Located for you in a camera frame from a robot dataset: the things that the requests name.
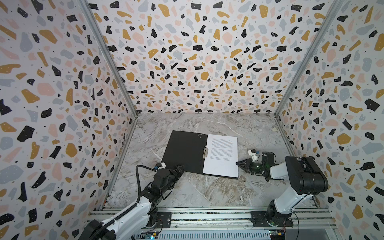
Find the orange folder black inside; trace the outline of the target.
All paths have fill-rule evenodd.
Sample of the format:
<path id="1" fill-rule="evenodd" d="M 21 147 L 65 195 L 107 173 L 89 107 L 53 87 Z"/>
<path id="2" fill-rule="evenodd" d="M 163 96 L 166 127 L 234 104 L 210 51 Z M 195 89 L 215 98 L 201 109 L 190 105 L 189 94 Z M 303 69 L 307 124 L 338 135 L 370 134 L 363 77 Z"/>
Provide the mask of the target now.
<path id="1" fill-rule="evenodd" d="M 203 152 L 207 144 L 206 134 L 172 131 L 162 163 L 167 169 L 180 165 L 185 172 L 203 174 Z"/>

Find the white text paper sheet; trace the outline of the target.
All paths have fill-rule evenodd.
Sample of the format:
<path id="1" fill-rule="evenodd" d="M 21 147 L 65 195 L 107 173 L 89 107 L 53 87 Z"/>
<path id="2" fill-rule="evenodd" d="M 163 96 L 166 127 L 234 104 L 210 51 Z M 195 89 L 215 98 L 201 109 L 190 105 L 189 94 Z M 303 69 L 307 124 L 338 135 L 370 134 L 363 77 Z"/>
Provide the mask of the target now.
<path id="1" fill-rule="evenodd" d="M 230 179 L 239 178 L 238 137 L 208 135 L 208 156 L 204 160 L 203 174 Z"/>

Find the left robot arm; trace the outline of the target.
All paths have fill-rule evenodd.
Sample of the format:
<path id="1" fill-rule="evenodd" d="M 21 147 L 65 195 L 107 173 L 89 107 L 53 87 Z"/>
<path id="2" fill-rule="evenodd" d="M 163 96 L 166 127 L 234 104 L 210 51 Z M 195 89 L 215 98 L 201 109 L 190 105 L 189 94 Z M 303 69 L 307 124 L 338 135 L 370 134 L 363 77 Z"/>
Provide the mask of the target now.
<path id="1" fill-rule="evenodd" d="M 141 188 L 139 169 L 155 173 L 153 180 Z M 80 240 L 125 240 L 133 237 L 143 228 L 153 229 L 158 225 L 158 205 L 167 199 L 165 194 L 173 191 L 184 173 L 182 166 L 167 169 L 166 164 L 150 168 L 138 165 L 135 168 L 138 185 L 137 199 L 112 217 L 103 221 L 92 220 L 81 233 Z"/>

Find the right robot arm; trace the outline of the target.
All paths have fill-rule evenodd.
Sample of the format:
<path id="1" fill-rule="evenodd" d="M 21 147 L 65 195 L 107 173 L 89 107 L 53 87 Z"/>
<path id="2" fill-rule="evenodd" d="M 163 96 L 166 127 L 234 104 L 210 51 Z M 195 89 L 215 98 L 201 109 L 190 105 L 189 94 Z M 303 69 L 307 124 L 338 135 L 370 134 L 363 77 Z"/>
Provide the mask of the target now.
<path id="1" fill-rule="evenodd" d="M 253 220 L 257 225 L 263 223 L 271 227 L 292 226 L 290 217 L 295 207 L 301 202 L 326 192 L 329 183 L 313 157 L 285 157 L 285 162 L 276 163 L 276 155 L 272 152 L 248 151 L 250 158 L 238 161 L 236 165 L 244 172 L 262 176 L 266 181 L 288 179 L 290 185 L 284 193 L 272 200 L 265 215 Z"/>

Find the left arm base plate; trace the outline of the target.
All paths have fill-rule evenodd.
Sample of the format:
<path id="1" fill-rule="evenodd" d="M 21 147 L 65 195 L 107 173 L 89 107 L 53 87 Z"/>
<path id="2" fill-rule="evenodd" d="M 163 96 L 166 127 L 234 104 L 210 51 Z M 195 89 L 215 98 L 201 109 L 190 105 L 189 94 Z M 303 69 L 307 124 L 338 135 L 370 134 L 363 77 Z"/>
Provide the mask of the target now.
<path id="1" fill-rule="evenodd" d="M 171 212 L 158 212 L 154 217 L 156 229 L 169 229 L 172 223 Z"/>

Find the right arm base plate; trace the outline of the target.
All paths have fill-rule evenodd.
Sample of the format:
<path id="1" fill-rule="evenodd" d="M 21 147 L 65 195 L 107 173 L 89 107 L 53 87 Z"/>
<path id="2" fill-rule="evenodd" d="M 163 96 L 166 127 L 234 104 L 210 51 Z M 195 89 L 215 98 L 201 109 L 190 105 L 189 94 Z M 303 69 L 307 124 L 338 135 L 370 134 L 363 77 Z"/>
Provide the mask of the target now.
<path id="1" fill-rule="evenodd" d="M 267 211 L 252 211 L 251 222 L 255 228 L 293 227 L 291 214 L 281 214 Z"/>

